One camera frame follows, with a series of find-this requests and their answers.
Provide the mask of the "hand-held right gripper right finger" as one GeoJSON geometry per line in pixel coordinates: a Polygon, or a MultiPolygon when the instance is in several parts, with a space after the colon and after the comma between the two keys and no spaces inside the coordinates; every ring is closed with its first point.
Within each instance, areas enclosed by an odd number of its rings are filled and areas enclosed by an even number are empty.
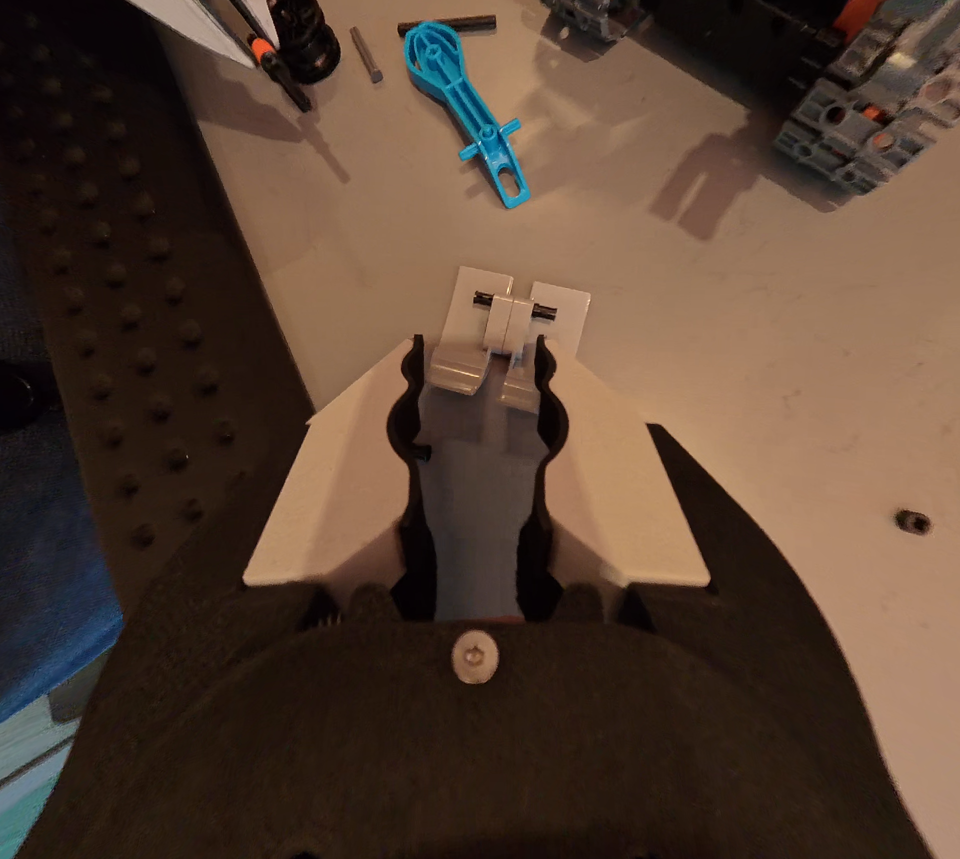
{"type": "Polygon", "coordinates": [[[517,540],[517,604],[528,622],[587,587],[601,616],[642,613],[641,589],[711,589],[711,572],[641,411],[557,339],[534,346],[531,511],[517,540]]]}

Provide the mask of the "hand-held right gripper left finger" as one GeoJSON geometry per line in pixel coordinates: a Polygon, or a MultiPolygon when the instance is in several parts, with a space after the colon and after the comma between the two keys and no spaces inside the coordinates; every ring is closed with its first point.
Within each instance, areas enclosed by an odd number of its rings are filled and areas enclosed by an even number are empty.
{"type": "Polygon", "coordinates": [[[379,585],[403,618],[435,618],[437,552],[413,452],[424,385],[425,340],[414,335],[311,417],[246,587],[319,586],[345,608],[379,585]]]}

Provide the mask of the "black axle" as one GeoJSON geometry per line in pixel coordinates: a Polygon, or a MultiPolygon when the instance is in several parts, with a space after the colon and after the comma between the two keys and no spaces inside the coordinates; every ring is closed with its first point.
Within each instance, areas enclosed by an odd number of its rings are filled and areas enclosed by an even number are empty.
{"type": "Polygon", "coordinates": [[[217,30],[224,34],[235,53],[264,72],[282,89],[300,112],[309,112],[313,109],[311,99],[294,79],[280,56],[278,46],[270,38],[267,28],[245,0],[197,1],[212,19],[217,30]],[[250,48],[251,39],[254,37],[269,40],[274,49],[274,53],[266,57],[263,65],[258,64],[250,48]]]}

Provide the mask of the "grey panel hinge assembly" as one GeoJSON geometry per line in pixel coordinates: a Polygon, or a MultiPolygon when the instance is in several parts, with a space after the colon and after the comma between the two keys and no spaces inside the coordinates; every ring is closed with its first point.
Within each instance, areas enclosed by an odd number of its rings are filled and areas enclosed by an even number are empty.
{"type": "Polygon", "coordinates": [[[529,297],[513,294],[510,275],[460,266],[451,303],[426,370],[435,388],[472,397],[481,389],[494,357],[507,361],[498,401],[531,414],[539,411],[535,384],[536,343],[555,340],[576,353],[591,295],[535,282],[529,297]]]}

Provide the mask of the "blue plastic separator tool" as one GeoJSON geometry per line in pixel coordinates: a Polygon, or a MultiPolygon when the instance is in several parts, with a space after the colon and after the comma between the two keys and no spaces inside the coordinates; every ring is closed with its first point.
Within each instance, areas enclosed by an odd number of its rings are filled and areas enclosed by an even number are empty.
{"type": "Polygon", "coordinates": [[[531,193],[510,136],[519,119],[500,123],[470,80],[459,34],[450,26],[421,22],[404,35],[404,61],[414,86],[440,103],[467,143],[462,162],[479,158],[506,208],[529,201],[531,193]]]}

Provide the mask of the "black spoked wheel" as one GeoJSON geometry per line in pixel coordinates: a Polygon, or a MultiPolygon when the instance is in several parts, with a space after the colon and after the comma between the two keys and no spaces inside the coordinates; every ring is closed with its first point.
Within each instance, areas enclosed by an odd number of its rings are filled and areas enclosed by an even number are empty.
{"type": "Polygon", "coordinates": [[[342,49],[318,0],[268,0],[268,7],[279,55],[294,79],[302,85],[328,79],[342,49]]]}

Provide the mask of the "short dark grey axle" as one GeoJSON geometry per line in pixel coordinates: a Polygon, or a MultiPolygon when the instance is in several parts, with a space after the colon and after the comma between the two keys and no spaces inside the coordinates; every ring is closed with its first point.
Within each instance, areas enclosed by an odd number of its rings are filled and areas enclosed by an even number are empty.
{"type": "Polygon", "coordinates": [[[374,85],[380,84],[383,81],[383,73],[361,30],[354,25],[349,29],[349,36],[370,82],[374,85]]]}

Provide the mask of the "black dimpled pad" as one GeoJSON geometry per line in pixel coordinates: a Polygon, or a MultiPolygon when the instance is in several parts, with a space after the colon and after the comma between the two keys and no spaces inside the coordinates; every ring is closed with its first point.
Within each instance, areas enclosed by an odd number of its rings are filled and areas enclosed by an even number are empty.
{"type": "Polygon", "coordinates": [[[2,0],[4,215],[126,615],[199,533],[238,582],[310,402],[152,23],[2,0]]]}

